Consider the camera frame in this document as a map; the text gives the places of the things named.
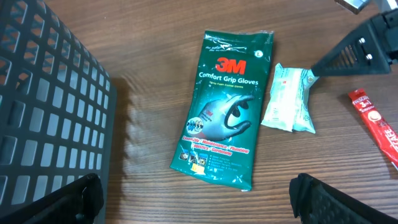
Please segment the mint green wipes packet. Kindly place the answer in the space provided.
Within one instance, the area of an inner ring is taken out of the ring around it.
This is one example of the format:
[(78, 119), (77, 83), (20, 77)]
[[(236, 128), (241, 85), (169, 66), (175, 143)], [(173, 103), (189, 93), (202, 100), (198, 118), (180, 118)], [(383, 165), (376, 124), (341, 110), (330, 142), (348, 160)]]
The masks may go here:
[(315, 128), (308, 110), (310, 88), (318, 80), (311, 70), (275, 66), (270, 100), (261, 124), (288, 132)]

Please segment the red sachet pack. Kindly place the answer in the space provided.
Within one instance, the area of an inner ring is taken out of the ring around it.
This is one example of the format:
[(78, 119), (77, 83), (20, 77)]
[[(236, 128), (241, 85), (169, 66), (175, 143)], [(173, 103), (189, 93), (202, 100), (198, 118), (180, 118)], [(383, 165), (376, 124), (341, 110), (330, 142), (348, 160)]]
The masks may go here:
[(380, 150), (397, 169), (397, 133), (378, 112), (362, 88), (348, 93), (348, 96)]

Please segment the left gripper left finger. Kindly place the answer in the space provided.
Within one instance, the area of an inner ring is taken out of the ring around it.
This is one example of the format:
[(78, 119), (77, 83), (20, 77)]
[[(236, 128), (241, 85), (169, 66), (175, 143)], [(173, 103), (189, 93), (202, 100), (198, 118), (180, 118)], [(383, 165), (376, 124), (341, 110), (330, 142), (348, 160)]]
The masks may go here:
[(90, 173), (1, 218), (3, 224), (93, 223), (104, 205), (99, 176)]

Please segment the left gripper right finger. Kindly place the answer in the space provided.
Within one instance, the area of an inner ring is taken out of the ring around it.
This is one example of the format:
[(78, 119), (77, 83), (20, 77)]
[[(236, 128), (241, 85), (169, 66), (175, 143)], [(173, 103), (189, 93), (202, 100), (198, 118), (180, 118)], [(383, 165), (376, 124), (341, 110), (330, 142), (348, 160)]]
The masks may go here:
[(308, 175), (290, 181), (290, 204), (302, 224), (397, 224), (382, 213)]

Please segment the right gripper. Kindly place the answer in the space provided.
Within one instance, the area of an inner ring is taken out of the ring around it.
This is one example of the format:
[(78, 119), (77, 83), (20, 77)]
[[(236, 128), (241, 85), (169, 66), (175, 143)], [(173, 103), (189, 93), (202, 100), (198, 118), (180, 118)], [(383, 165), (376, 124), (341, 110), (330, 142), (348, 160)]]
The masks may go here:
[(312, 65), (317, 77), (388, 74), (397, 63), (397, 9), (362, 22)]

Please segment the green 3M gloves packet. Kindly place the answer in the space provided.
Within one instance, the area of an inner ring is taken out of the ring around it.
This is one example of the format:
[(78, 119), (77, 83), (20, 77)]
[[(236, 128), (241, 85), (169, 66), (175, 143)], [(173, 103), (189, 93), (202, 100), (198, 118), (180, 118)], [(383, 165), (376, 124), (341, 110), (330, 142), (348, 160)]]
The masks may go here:
[(205, 31), (171, 169), (211, 184), (252, 189), (273, 43), (272, 31)]

